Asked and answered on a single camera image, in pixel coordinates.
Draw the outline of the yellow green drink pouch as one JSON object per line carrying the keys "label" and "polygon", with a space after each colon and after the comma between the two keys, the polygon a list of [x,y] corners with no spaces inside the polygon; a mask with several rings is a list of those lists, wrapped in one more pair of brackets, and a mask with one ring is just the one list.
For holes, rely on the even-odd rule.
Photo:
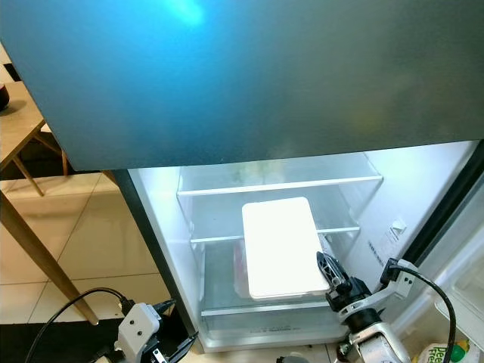
{"label": "yellow green drink pouch", "polygon": [[460,340],[456,341],[452,348],[448,343],[429,343],[424,349],[419,350],[419,353],[414,354],[411,363],[445,363],[447,349],[450,349],[451,353],[448,363],[461,363],[469,357],[473,358],[470,341]]}

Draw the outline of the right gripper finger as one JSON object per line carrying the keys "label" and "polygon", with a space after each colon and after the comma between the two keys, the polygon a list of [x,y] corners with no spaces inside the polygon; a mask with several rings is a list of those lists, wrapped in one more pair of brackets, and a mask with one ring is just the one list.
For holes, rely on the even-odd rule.
{"label": "right gripper finger", "polygon": [[318,254],[318,269],[329,286],[329,291],[339,290],[348,281],[348,275],[336,257],[329,253]]}

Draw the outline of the white fridge thermostat dial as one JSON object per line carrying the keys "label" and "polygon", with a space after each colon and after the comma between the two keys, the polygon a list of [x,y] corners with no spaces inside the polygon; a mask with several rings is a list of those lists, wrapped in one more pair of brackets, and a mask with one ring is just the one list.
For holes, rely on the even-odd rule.
{"label": "white fridge thermostat dial", "polygon": [[394,220],[391,222],[388,233],[392,239],[398,240],[405,231],[407,231],[407,224],[402,220]]}

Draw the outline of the glass fridge shelf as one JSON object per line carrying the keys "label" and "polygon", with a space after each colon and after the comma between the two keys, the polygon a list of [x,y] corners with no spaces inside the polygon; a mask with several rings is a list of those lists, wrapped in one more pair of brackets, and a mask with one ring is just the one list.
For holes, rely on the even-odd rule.
{"label": "glass fridge shelf", "polygon": [[275,191],[370,182],[383,179],[369,163],[260,160],[231,165],[184,166],[177,196],[196,197],[245,191]]}
{"label": "glass fridge shelf", "polygon": [[203,254],[203,296],[201,317],[323,308],[329,305],[322,295],[298,295],[270,299],[242,299],[233,288],[233,248],[215,246]]}
{"label": "glass fridge shelf", "polygon": [[[190,214],[191,239],[214,242],[242,238],[242,207],[246,203],[200,203]],[[336,203],[310,201],[312,218],[318,233],[359,231],[358,222],[349,208]]]}

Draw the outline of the clear crisper drawer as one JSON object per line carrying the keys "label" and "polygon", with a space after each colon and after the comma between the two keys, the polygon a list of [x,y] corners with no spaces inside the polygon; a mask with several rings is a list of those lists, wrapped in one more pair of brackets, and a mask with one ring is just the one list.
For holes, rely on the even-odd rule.
{"label": "clear crisper drawer", "polygon": [[214,315],[200,323],[201,333],[215,346],[324,341],[345,333],[337,315],[325,308]]}

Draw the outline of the white lidded food container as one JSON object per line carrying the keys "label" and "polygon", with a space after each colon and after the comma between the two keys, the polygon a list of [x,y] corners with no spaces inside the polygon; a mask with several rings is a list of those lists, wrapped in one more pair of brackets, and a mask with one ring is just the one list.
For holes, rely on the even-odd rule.
{"label": "white lidded food container", "polygon": [[318,295],[329,288],[318,269],[324,249],[305,197],[242,206],[247,290],[256,300]]}

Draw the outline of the grey fridge body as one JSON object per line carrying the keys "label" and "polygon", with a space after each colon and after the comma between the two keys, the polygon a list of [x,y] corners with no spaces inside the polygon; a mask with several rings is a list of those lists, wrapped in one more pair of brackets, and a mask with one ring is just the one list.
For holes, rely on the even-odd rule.
{"label": "grey fridge body", "polygon": [[[200,203],[262,203],[280,198],[305,197],[315,203],[336,203],[349,208],[359,231],[318,233],[321,244],[343,264],[349,275],[366,281],[376,290],[380,274],[390,257],[406,259],[405,251],[433,209],[445,196],[459,169],[469,159],[474,141],[430,144],[346,154],[298,157],[295,162],[369,163],[383,176],[378,181],[339,185],[245,191],[214,196],[177,196],[183,166],[122,169],[117,173],[120,190],[135,218],[152,259],[162,275],[169,295],[176,299],[177,312],[187,330],[198,334],[203,352],[284,348],[284,346],[332,346],[341,337],[324,341],[259,343],[255,346],[215,346],[200,331],[200,298],[203,296],[203,254],[215,246],[232,247],[239,239],[200,242],[191,239],[190,214]],[[402,220],[407,231],[394,240],[391,222]]]}

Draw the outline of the grey freezer door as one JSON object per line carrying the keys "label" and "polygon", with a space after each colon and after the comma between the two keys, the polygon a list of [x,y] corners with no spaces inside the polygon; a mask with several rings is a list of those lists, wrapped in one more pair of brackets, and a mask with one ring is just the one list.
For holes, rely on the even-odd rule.
{"label": "grey freezer door", "polygon": [[82,170],[484,139],[484,0],[0,0]]}

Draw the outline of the light wooden dining table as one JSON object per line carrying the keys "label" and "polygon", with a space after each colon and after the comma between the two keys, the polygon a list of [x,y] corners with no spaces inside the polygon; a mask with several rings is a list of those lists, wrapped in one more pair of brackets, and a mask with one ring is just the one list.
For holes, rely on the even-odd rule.
{"label": "light wooden dining table", "polygon": [[[44,117],[22,82],[4,83],[1,85],[1,91],[9,97],[9,104],[0,115],[0,169],[13,163],[34,189],[44,196],[44,191],[35,183],[20,159],[20,150],[41,130],[45,124]],[[11,233],[11,237],[66,298],[76,299],[73,308],[76,308],[86,321],[93,325],[99,324],[99,318],[90,305],[80,297],[75,284],[59,266],[57,259],[42,244],[42,240],[32,231],[28,222],[18,213],[6,194],[0,194],[0,204],[0,222]]]}

